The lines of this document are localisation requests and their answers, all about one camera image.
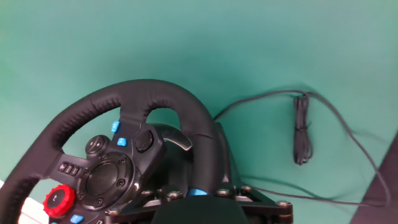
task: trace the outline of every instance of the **red dial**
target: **red dial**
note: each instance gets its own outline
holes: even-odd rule
[[[53,218],[66,214],[75,201],[75,191],[66,184],[58,185],[45,196],[44,211]]]

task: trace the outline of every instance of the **power cord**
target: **power cord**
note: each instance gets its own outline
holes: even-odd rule
[[[365,154],[366,158],[368,161],[371,163],[374,171],[376,172],[377,177],[380,180],[380,183],[382,184],[384,191],[386,193],[386,201],[381,204],[381,205],[376,205],[376,204],[369,204],[369,203],[354,203],[354,202],[339,202],[339,201],[334,201],[334,200],[328,200],[324,198],[314,198],[314,197],[307,197],[307,196],[299,196],[299,195],[291,195],[291,194],[282,194],[278,192],[274,192],[271,190],[266,190],[266,189],[261,189],[259,187],[253,187],[256,190],[260,190],[262,192],[270,193],[270,194],[275,194],[275,195],[280,195],[284,197],[292,197],[292,198],[301,198],[301,199],[308,199],[308,200],[315,200],[319,202],[328,202],[328,203],[334,203],[334,204],[340,204],[340,205],[354,205],[354,206],[367,206],[367,207],[388,207],[391,203],[391,193],[390,190],[387,186],[386,181],[384,180],[384,177],[380,173],[379,169],[377,168],[377,165],[374,163],[372,157],[369,155],[367,150],[359,143],[359,141],[354,137],[352,131],[348,127],[347,123],[343,119],[343,117],[340,115],[338,110],[323,96],[321,96],[318,93],[315,92],[307,92],[307,91],[302,91],[302,90],[281,90],[281,91],[272,91],[268,93],[264,93],[261,95],[256,95],[252,96],[249,98],[244,98],[242,100],[235,101],[228,105],[225,109],[223,109],[221,112],[219,112],[215,117],[214,120],[216,121],[223,115],[225,115],[227,112],[229,112],[232,108],[235,106],[238,106],[242,103],[248,102],[248,101],[253,101],[253,100],[258,100],[261,98],[265,98],[267,96],[272,96],[276,94],[282,94],[282,93],[300,93],[302,96],[297,96],[294,98],[294,108],[295,108],[295,115],[296,115],[296,121],[295,121],[295,132],[294,132],[294,161],[298,165],[302,165],[304,163],[307,163],[309,159],[313,156],[313,147],[311,140],[309,138],[307,129],[307,114],[308,114],[308,107],[310,105],[310,96],[318,99],[321,101],[324,105],[326,105],[338,118],[340,123],[343,125],[344,129],[350,136],[350,138],[355,142],[355,144],[362,150],[362,152]]]

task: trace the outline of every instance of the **black leather steering wheel rim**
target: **black leather steering wheel rim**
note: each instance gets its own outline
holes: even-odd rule
[[[15,224],[24,200],[40,179],[46,179],[62,146],[95,117],[121,107],[121,117],[144,123],[156,108],[173,109],[181,131],[193,143],[193,175],[189,187],[216,192],[223,177],[223,159],[212,117],[189,91],[160,80],[133,80],[87,95],[56,116],[34,141],[0,189],[0,223]]]

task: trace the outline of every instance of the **round button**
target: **round button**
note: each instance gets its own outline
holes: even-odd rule
[[[154,135],[151,131],[144,131],[134,137],[134,146],[139,152],[145,152],[154,143]]]
[[[68,185],[59,185],[45,196],[44,211],[53,218],[66,214],[75,201],[75,191]]]
[[[87,179],[87,192],[101,195],[107,192],[118,179],[118,168],[113,163],[105,163],[95,168]]]
[[[86,153],[96,154],[101,149],[105,148],[110,142],[109,138],[103,135],[98,135],[91,138],[86,145]]]

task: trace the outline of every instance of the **blue button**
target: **blue button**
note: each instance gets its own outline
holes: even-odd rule
[[[125,138],[119,138],[118,146],[127,146],[127,140]]]
[[[112,132],[113,133],[116,133],[116,131],[118,131],[119,125],[120,125],[119,121],[115,121],[114,123],[112,123]]]
[[[208,195],[208,193],[206,193],[202,190],[199,190],[199,189],[190,189],[187,194],[188,197],[196,196],[196,195]]]
[[[72,218],[70,219],[70,221],[74,224],[80,223],[81,221],[83,221],[83,217],[81,215],[73,215]]]

